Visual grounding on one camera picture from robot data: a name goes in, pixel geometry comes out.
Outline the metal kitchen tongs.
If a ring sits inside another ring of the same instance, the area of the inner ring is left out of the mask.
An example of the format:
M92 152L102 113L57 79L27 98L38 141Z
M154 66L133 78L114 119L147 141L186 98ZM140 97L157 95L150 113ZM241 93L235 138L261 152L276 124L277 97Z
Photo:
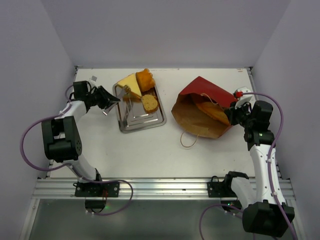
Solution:
M110 93L107 93L107 98L104 103L103 111L102 113L107 116L110 111L118 104L120 103L121 99L128 94L131 91L131 89L125 85L120 93L117 96L114 96Z

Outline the triangular fake sandwich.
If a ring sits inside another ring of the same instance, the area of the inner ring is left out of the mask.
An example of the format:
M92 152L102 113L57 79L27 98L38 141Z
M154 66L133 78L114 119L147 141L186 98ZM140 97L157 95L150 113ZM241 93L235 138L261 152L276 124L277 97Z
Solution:
M140 87L138 85L136 75L134 73L119 80L117 82L117 85L122 88L124 88L124 87L129 88L130 93L132 93L134 96L136 96L138 98L142 97L142 93L141 93Z

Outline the red brown paper bag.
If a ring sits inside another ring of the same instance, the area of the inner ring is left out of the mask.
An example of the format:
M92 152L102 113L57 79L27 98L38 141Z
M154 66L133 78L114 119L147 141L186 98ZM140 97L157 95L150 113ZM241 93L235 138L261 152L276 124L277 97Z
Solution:
M224 110L235 101L236 98L231 93L198 76L178 94L171 113L176 123L186 133L201 138L218 139L232 125L225 125L211 118L199 110L196 103L211 102L218 104Z

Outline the orange fake bread loaf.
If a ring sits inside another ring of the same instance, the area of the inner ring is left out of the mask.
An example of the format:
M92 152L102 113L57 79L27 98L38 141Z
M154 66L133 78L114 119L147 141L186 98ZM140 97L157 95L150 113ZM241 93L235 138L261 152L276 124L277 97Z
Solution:
M143 71L136 72L135 77L141 92L149 91L156 85L153 74L148 68L145 68Z

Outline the round fake bread slice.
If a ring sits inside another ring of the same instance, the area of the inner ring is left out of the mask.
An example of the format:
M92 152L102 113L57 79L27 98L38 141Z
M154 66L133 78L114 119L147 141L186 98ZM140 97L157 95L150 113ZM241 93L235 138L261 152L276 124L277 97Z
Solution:
M153 113L158 110L159 103L158 99L151 95L151 94L145 94L141 98L143 109L146 113Z

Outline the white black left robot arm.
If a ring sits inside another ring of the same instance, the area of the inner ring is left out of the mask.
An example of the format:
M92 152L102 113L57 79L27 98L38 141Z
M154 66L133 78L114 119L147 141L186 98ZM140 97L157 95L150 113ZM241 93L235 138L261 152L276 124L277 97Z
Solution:
M73 92L67 95L67 105L62 112L41 122L44 153L48 160L68 167L79 183L87 183L87 192L96 197L103 193L104 184L98 170L82 154L77 122L92 107L97 106L107 114L120 102L120 98L89 81L74 82L71 88Z

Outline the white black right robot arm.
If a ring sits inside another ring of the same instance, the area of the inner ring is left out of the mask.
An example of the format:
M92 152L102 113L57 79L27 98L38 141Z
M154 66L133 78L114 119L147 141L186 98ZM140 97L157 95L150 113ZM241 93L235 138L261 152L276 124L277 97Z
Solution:
M251 105L232 102L225 114L233 126L244 128L244 140L250 153L256 187L242 172L229 172L223 183L227 196L237 196L242 205L242 226L248 233L280 238L295 217L293 207L287 205L282 194L277 166L274 134L269 130L273 106L258 100Z

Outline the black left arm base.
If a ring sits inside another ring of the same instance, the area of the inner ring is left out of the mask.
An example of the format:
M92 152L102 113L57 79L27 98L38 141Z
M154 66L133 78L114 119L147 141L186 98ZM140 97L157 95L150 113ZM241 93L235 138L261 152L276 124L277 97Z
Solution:
M117 198L119 196L120 183L113 181L110 183L73 183L75 187L74 195L78 198L98 198L98 200L85 200L85 209L93 213L100 213L107 204L107 198Z

